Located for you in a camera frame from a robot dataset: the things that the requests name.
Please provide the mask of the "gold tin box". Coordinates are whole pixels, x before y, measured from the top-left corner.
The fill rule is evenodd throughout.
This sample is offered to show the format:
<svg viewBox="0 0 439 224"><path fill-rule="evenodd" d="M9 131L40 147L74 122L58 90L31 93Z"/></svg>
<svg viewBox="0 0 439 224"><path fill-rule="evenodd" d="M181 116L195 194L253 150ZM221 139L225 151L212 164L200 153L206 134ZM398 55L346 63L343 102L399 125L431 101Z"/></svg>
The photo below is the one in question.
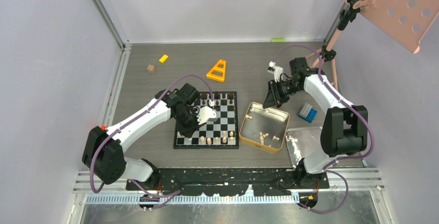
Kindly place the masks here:
<svg viewBox="0 0 439 224"><path fill-rule="evenodd" d="M239 139L245 144L277 154L283 147L290 115L276 108L251 102L244 115Z"/></svg>

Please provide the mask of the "black white chess board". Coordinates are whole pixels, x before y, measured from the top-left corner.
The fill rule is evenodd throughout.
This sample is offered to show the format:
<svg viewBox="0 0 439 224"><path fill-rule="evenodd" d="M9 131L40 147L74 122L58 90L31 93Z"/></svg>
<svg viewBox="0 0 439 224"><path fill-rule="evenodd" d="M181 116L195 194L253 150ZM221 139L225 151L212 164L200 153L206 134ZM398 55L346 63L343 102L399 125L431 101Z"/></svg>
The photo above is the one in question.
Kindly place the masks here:
<svg viewBox="0 0 439 224"><path fill-rule="evenodd" d="M178 137L174 134L174 149L238 149L238 93L236 91L215 92L215 107L218 119L208 121L200 127L191 138ZM235 144L230 144L229 133L234 132ZM220 144L215 144L215 137L220 138ZM227 137L227 143L223 144L223 137Z"/></svg>

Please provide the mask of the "orange triangular plastic frame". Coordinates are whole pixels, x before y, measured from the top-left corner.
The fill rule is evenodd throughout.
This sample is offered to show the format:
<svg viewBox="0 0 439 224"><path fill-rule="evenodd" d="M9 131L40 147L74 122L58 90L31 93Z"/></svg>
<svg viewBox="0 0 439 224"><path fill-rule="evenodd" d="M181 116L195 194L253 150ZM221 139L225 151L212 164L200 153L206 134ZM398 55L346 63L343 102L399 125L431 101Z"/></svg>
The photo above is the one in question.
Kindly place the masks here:
<svg viewBox="0 0 439 224"><path fill-rule="evenodd" d="M226 65L227 62L220 59L206 74L207 79L224 83L226 77Z"/></svg>

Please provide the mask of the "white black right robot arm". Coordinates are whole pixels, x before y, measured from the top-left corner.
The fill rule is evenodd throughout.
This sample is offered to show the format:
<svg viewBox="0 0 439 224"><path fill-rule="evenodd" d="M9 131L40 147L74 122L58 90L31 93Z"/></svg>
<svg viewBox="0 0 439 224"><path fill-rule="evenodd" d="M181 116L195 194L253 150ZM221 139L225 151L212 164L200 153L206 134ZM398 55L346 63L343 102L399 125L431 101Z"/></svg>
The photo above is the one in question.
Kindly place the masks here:
<svg viewBox="0 0 439 224"><path fill-rule="evenodd" d="M321 69L308 66L304 57L289 62L291 76L283 78L283 68L270 62L267 71L274 75L268 82L263 108L281 107L290 96L304 91L314 98L325 112L320 133L320 147L302 158L295 169L296 183L309 188L338 158L362 152L368 145L368 111L346 100L328 82Z"/></svg>

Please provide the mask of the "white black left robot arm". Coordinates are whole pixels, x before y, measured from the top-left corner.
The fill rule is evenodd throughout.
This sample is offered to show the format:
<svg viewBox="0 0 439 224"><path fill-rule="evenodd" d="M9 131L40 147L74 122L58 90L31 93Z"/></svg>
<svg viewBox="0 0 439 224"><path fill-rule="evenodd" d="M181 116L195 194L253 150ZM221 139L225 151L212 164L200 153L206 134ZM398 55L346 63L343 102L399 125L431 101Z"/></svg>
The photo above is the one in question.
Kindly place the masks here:
<svg viewBox="0 0 439 224"><path fill-rule="evenodd" d="M125 152L155 126L175 119L180 135L190 138L211 119L216 119L213 100L196 110L192 105L200 93L190 84L180 89L162 90L142 109L107 128L96 126L88 134L82 162L104 184L118 179L135 180L147 190L159 182L156 167L145 159L132 159Z"/></svg>

